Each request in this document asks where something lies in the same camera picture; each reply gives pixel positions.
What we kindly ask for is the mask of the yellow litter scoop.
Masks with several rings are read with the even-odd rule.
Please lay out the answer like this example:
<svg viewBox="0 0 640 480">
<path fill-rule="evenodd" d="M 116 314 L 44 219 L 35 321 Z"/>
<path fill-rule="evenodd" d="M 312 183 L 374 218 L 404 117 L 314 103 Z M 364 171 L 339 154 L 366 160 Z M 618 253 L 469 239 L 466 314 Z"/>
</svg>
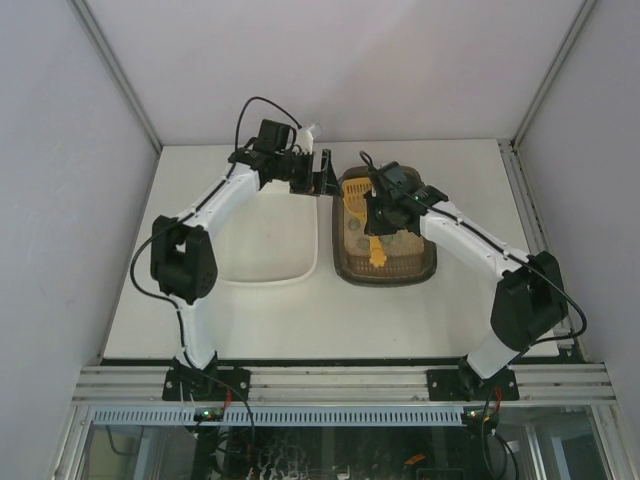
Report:
<svg viewBox="0 0 640 480">
<path fill-rule="evenodd" d="M 368 177 L 358 177 L 344 180 L 342 183 L 343 202 L 346 210 L 360 221 L 362 227 L 368 220 L 365 194 L 372 189 Z M 382 243 L 377 236 L 369 237 L 369 263 L 375 268 L 384 267 L 387 256 Z"/>
</svg>

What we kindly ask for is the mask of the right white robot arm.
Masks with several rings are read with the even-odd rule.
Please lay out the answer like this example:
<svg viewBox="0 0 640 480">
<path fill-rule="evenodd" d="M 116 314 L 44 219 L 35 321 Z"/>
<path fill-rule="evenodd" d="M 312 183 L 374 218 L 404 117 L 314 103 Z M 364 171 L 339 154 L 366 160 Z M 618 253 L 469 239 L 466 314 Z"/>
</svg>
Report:
<svg viewBox="0 0 640 480">
<path fill-rule="evenodd" d="M 466 218 L 437 188 L 408 175 L 391 162 L 376 167 L 366 152 L 372 191 L 365 194 L 372 236 L 406 230 L 444 248 L 495 285 L 490 330 L 462 360 L 471 380 L 488 380 L 503 370 L 561 322 L 568 313 L 556 258 L 547 251 L 532 255 L 509 246 Z"/>
</svg>

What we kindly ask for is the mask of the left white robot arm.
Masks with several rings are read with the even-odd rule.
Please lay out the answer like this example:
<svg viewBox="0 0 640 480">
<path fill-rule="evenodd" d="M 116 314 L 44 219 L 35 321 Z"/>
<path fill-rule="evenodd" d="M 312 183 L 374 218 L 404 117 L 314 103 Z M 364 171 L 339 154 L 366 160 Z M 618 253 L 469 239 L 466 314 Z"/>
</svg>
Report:
<svg viewBox="0 0 640 480">
<path fill-rule="evenodd" d="M 176 310 L 181 364 L 204 370 L 217 358 L 201 305 L 218 277 L 212 240 L 235 211 L 273 181 L 286 182 L 291 194 L 342 195 L 331 151 L 322 151 L 321 169 L 315 172 L 313 148 L 310 127 L 265 119 L 258 134 L 229 156 L 229 167 L 208 193 L 178 216 L 154 220 L 150 275 Z"/>
</svg>

